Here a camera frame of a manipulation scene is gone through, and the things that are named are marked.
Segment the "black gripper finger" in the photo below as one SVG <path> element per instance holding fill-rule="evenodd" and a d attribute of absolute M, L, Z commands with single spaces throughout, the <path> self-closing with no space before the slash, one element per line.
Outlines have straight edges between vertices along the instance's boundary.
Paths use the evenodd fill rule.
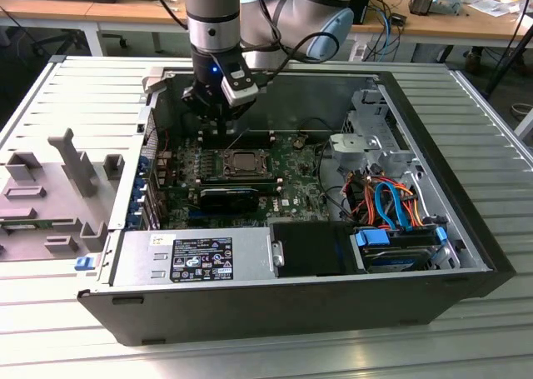
<path fill-rule="evenodd" d="M 197 116 L 204 126 L 216 128 L 217 135 L 224 135 L 224 114 L 219 95 L 204 85 L 193 85 L 183 90 L 182 101 Z"/>
<path fill-rule="evenodd" d="M 240 106 L 231 106 L 228 102 L 222 104 L 222 135 L 226 136 L 228 127 L 233 126 L 232 122 L 238 120 L 248 109 L 250 103 Z"/>

